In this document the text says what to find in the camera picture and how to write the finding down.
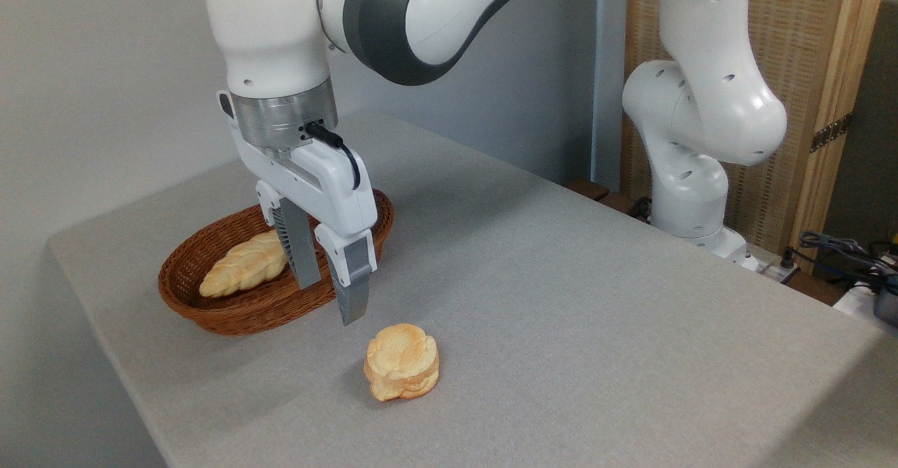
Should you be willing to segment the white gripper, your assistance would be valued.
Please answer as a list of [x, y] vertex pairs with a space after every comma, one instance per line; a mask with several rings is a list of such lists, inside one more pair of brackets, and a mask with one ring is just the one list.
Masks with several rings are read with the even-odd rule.
[[241, 160], [260, 179], [263, 218], [275, 228], [298, 286], [321, 280], [308, 213], [321, 223], [315, 236], [328, 257], [341, 320], [345, 326], [359, 320], [377, 270], [369, 230], [377, 211], [365, 164], [334, 132], [333, 92], [218, 97]]

